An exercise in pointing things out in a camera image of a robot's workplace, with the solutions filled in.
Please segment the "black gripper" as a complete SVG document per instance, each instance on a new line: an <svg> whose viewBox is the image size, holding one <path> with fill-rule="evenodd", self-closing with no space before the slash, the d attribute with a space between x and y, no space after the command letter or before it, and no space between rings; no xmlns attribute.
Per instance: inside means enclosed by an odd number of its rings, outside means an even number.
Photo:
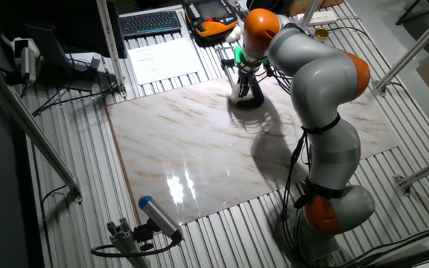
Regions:
<svg viewBox="0 0 429 268"><path fill-rule="evenodd" d="M255 72L251 69L239 68L237 84L239 87L238 96L246 97L250 91L250 85L255 78Z"/></svg>

